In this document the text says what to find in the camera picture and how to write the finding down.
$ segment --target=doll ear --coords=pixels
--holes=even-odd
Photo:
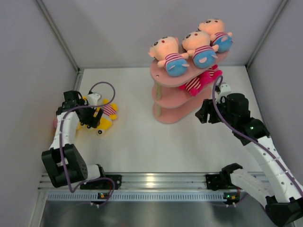
[[[154,51],[154,49],[153,49],[152,47],[150,48],[150,51],[148,52],[148,54],[149,54],[152,58],[155,57],[155,51]]]

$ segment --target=gray floor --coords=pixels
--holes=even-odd
[[[275,226],[251,197],[236,208],[207,202],[110,202],[99,209],[77,204],[47,202],[40,227]]]

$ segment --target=top shelf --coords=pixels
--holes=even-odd
[[[224,53],[217,53],[218,58],[217,58],[215,64],[218,64],[219,62],[224,60],[227,55],[228,55],[228,51],[224,52]],[[182,76],[170,77],[164,68],[158,67],[157,62],[158,61],[155,59],[151,63],[151,68],[150,68],[151,77],[153,78],[153,80],[155,82],[157,82],[158,84],[160,84],[164,87],[181,86],[181,85],[185,84],[186,82],[190,81],[192,78],[200,75],[202,72],[204,72],[208,69],[208,68],[205,68],[205,69],[197,68],[193,63],[192,58],[189,58],[187,60],[187,62],[189,63],[189,67],[188,67],[187,71]]]

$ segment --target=white table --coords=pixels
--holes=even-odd
[[[244,66],[219,67],[233,92],[250,102],[251,116],[261,119]],[[201,124],[195,112],[175,124],[162,124],[152,115],[149,68],[86,69],[80,92],[86,95],[99,81],[114,85],[118,119],[104,135],[82,129],[76,146],[86,163],[98,163],[106,172],[218,172],[239,163],[249,172],[259,172],[257,162],[223,124]],[[107,85],[94,91],[108,99]]]

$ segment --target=gray wall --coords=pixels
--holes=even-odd
[[[244,65],[279,0],[44,0],[81,67],[149,66],[149,47],[163,36],[183,39],[208,18],[233,32],[223,64]]]
[[[0,1],[0,225],[29,222],[52,119],[74,71],[33,0]]]
[[[282,158],[303,183],[303,1],[290,1],[249,71]]]

